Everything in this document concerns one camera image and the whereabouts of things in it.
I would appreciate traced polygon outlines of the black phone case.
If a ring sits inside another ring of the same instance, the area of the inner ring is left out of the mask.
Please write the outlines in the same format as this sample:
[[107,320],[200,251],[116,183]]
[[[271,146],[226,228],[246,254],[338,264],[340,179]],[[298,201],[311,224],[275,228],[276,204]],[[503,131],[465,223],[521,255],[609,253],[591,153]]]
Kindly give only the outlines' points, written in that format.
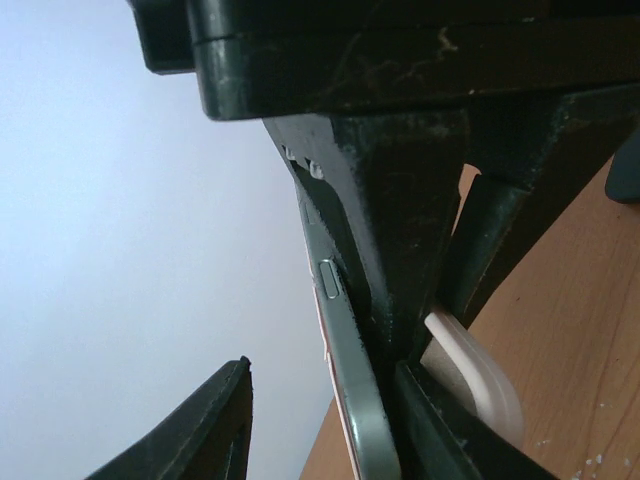
[[606,196],[619,204],[638,204],[639,182],[639,155],[617,152],[605,183]]

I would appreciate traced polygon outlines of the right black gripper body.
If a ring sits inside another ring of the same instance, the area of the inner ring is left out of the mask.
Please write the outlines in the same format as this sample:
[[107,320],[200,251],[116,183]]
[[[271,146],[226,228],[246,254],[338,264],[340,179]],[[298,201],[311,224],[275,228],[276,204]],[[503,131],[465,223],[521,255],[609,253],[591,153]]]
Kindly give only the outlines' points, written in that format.
[[635,83],[635,1],[134,1],[147,68],[230,121]]

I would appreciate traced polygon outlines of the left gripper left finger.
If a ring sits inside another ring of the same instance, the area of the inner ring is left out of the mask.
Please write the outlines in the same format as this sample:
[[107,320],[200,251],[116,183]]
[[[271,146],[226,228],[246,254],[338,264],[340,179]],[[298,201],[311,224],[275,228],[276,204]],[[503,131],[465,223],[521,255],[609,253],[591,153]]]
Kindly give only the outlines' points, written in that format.
[[225,363],[91,479],[244,479],[253,421],[246,357]]

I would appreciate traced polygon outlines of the pink phone case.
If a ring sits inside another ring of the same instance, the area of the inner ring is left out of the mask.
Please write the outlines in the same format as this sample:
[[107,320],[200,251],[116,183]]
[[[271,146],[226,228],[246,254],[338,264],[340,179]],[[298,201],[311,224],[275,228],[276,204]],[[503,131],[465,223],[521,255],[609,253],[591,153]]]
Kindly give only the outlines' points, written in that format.
[[452,314],[435,309],[424,324],[432,340],[421,365],[467,411],[521,448],[525,426],[521,402],[500,365]]

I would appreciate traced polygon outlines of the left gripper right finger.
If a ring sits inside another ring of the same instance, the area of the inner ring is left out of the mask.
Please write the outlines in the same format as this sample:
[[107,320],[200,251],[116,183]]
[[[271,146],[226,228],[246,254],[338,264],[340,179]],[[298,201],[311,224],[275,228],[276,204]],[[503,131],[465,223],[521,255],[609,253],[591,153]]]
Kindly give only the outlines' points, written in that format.
[[552,479],[554,475],[469,413],[423,367],[394,374],[404,479]]

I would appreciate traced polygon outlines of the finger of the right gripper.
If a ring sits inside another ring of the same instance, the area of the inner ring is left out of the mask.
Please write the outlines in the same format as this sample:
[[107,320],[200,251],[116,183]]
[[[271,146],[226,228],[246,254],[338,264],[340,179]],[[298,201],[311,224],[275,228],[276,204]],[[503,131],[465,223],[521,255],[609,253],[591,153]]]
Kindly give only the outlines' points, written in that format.
[[466,112],[291,115],[264,125],[334,239],[367,313],[369,348],[389,363],[406,359],[450,241]]
[[465,327],[636,130],[639,87],[478,100],[469,113],[469,162],[479,173],[437,291]]

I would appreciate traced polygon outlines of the silver edged smartphone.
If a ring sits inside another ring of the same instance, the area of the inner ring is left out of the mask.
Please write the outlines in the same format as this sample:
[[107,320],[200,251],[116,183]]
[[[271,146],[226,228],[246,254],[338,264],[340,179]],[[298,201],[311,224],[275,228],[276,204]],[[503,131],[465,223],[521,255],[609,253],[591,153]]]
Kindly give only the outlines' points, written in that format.
[[332,240],[296,184],[314,298],[340,422],[356,479],[399,479],[400,461],[378,383],[342,279]]

